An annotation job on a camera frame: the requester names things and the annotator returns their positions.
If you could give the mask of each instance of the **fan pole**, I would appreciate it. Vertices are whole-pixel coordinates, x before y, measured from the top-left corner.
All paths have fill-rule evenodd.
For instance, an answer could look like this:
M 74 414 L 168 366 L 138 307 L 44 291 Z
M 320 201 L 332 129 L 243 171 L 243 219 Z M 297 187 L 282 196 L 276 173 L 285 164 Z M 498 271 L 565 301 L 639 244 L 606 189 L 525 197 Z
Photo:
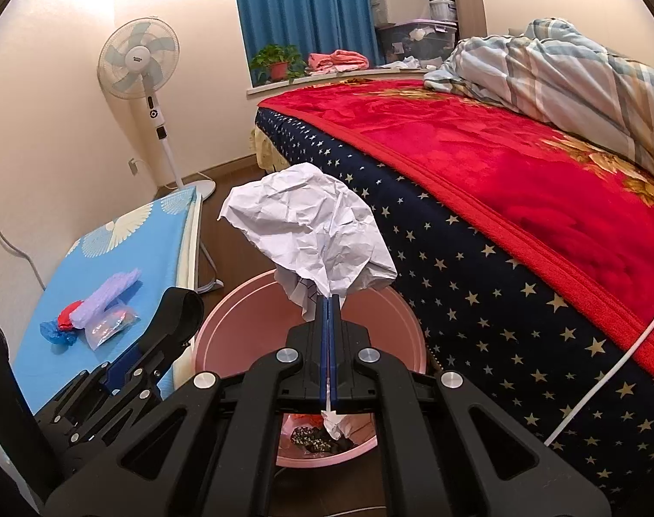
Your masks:
M 164 153 L 166 153 L 166 158 L 169 161 L 169 167 L 171 167 L 171 171 L 174 174 L 174 179 L 176 179 L 176 186 L 182 189 L 183 179 L 181 179 L 181 175 L 178 174 L 176 163 L 174 162 L 174 152 L 171 151 L 171 147 L 169 146 L 169 138 L 165 136 L 160 138 L 159 141 L 161 142 L 161 146 L 164 148 Z

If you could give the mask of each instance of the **potted plant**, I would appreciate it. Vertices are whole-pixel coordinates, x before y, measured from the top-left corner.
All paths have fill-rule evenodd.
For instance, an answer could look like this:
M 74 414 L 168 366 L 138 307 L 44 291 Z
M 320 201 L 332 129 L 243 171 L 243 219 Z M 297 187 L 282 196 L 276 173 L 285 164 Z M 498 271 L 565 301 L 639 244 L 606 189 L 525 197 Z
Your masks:
M 259 69 L 258 81 L 269 74 L 271 81 L 300 78 L 305 75 L 305 60 L 295 44 L 282 47 L 268 44 L 250 60 L 250 69 Z

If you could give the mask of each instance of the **fan base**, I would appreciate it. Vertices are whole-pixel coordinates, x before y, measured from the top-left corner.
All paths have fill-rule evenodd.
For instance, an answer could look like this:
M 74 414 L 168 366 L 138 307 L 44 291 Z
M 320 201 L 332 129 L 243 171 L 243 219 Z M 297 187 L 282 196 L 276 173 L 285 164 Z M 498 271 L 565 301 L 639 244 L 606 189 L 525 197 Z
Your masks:
M 202 194 L 202 199 L 207 200 L 216 190 L 216 183 L 214 181 L 195 181 L 194 183 L 184 184 L 184 189 L 197 188 L 197 190 Z

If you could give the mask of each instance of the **red object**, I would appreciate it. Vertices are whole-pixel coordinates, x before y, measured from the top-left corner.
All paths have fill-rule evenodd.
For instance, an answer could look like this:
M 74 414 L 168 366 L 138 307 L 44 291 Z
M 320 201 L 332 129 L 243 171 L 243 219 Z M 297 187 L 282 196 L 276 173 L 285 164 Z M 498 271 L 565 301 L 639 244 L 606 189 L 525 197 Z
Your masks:
M 62 310 L 59 315 L 59 330 L 73 330 L 73 323 L 70 322 L 70 314 L 83 304 L 83 301 L 75 301 Z
M 307 65 L 313 72 L 329 74 L 332 70 L 335 72 L 366 70 L 369 68 L 369 60 L 352 50 L 335 50 L 331 54 L 310 54 L 307 57 Z
M 420 184 L 623 350 L 653 319 L 654 179 L 612 154 L 419 81 L 340 82 L 259 106 L 305 120 Z M 559 300 L 545 308 L 549 316 Z M 635 359 L 654 376 L 654 332 Z
M 277 62 L 269 66 L 269 77 L 273 81 L 285 80 L 288 77 L 288 62 Z

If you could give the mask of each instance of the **metal screw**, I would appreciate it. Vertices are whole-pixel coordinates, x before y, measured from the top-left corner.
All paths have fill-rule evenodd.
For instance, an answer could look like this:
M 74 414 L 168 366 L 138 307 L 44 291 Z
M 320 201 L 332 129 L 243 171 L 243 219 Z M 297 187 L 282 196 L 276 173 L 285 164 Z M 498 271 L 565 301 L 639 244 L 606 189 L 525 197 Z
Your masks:
M 463 377 L 455 371 L 447 371 L 440 380 L 449 389 L 458 389 L 463 384 Z
M 358 359 L 364 363 L 379 361 L 380 353 L 375 348 L 363 348 L 358 352 Z
M 216 383 L 216 377 L 213 373 L 206 371 L 205 373 L 198 373 L 193 379 L 193 385 L 197 386 L 198 389 L 208 389 L 211 386 L 214 386 Z
M 282 348 L 276 352 L 276 359 L 282 363 L 293 363 L 298 359 L 298 352 L 293 348 Z

